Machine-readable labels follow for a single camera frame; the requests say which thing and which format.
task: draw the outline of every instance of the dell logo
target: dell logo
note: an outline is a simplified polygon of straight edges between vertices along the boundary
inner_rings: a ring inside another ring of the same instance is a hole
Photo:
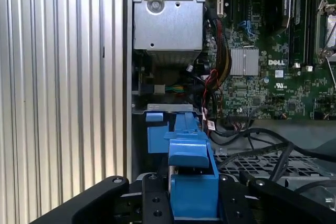
[[[284,66],[285,63],[283,60],[268,60],[269,66]]]

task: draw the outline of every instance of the red wire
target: red wire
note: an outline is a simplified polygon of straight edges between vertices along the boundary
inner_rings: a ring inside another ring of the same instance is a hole
[[[204,93],[203,93],[203,103],[202,103],[202,107],[203,109],[205,109],[205,100],[206,100],[206,93],[207,93],[207,86],[209,83],[211,83],[213,80],[217,80],[217,85],[218,85],[218,72],[216,69],[211,70],[210,75],[208,76],[208,78],[205,80],[205,89],[204,89]],[[205,117],[205,123],[206,125],[208,125],[208,118],[207,118],[207,113],[203,110],[202,111],[204,113],[204,117]]]

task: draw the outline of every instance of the ram slot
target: ram slot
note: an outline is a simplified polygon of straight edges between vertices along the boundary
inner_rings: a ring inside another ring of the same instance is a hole
[[[306,53],[305,53],[305,65],[313,66],[314,65],[314,54],[315,54],[315,35],[316,35],[316,10],[317,0],[307,0],[307,18],[306,18]]]
[[[307,50],[307,0],[295,0],[294,19],[290,24],[289,66],[301,68],[305,64]]]

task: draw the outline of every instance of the chip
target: chip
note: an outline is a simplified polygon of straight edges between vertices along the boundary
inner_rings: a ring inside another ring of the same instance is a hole
[[[295,103],[292,102],[288,103],[288,110],[295,110],[295,108],[296,108]]]
[[[252,105],[253,106],[259,106],[260,105],[260,98],[253,98]]]

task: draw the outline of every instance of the cable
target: cable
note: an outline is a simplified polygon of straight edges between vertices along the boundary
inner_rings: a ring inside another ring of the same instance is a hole
[[[299,187],[298,189],[294,190],[294,192],[298,194],[302,194],[305,191],[315,188],[318,186],[324,186],[324,187],[336,187],[336,179],[328,179],[328,180],[322,180],[322,181],[315,181],[309,184],[306,184],[304,186]]]
[[[282,178],[282,177],[284,176],[284,174],[285,174],[286,171],[287,171],[288,166],[289,166],[289,159],[287,159],[284,168],[282,169],[281,173],[279,174],[279,176],[276,178],[275,181],[278,181],[280,178]]]
[[[221,19],[218,18],[216,10],[210,7],[206,8],[205,17],[210,23],[212,34],[217,43],[217,55],[216,55],[216,70],[219,78],[217,81],[213,81],[211,84],[214,90],[217,90],[228,77],[231,66],[232,58],[230,51],[228,50],[228,43],[224,33],[224,27]]]
[[[247,129],[245,131],[239,132],[236,136],[234,136],[232,139],[230,139],[229,141],[225,142],[225,143],[221,143],[218,144],[220,146],[227,146],[230,145],[232,143],[235,143],[237,140],[239,140],[240,137],[242,136],[247,136],[248,134],[251,133],[265,133],[268,134],[276,139],[278,139],[279,141],[283,142],[283,143],[289,143],[290,141],[286,138],[284,138],[283,136],[279,135],[278,133],[268,130],[268,129],[263,129],[263,128],[250,128]],[[330,156],[330,155],[326,155],[326,154],[321,154],[321,153],[317,153],[317,152],[312,152],[306,149],[302,149],[296,145],[294,145],[294,150],[303,154],[304,156],[309,156],[309,157],[313,157],[313,158],[317,158],[317,159],[321,159],[321,160],[325,160],[325,161],[329,161],[329,162],[334,162],[336,163],[336,157],[334,156]]]
[[[266,143],[266,144],[269,144],[269,145],[274,145],[275,144],[275,143],[272,143],[272,142],[267,141],[267,140],[256,138],[254,136],[250,136],[250,139],[254,140],[254,141],[258,141],[258,142],[263,142],[263,143]]]
[[[269,177],[270,181],[276,182],[279,179],[279,176],[281,175],[284,169],[284,166],[286,165],[286,162],[288,160],[288,157],[290,153],[293,151],[293,149],[294,149],[294,144],[292,142],[288,142],[287,148],[280,155],[279,160],[276,166],[274,167],[271,173],[271,176]]]
[[[285,150],[287,146],[288,146],[287,143],[280,143],[280,144],[275,144],[275,145],[267,146],[267,147],[260,148],[260,149],[255,149],[254,151],[235,153],[231,155],[230,157],[228,157],[227,159],[225,159],[223,162],[219,163],[217,165],[217,168],[222,169],[228,163],[232,162],[233,160],[237,158],[251,157],[251,156],[264,156],[266,154]]]
[[[200,77],[195,76],[193,74],[189,75],[189,77],[206,88],[205,81],[203,81]],[[212,109],[214,113],[216,113],[217,112],[217,96],[215,95],[215,92],[211,88],[209,88],[208,91],[210,92],[210,96],[212,100]]]
[[[250,143],[252,151],[254,151],[254,146],[253,146],[253,143],[252,143],[252,140],[251,140],[251,136],[247,135],[247,139],[248,139],[248,142]]]
[[[287,116],[281,110],[278,110],[275,106],[268,105],[268,104],[267,105],[261,105],[261,106],[255,108],[254,110],[251,111],[245,129],[248,129],[250,127],[251,122],[252,122],[252,118],[255,116],[255,114],[258,111],[263,110],[263,109],[273,109],[273,110],[279,112],[280,115],[282,115],[284,118],[287,118]]]

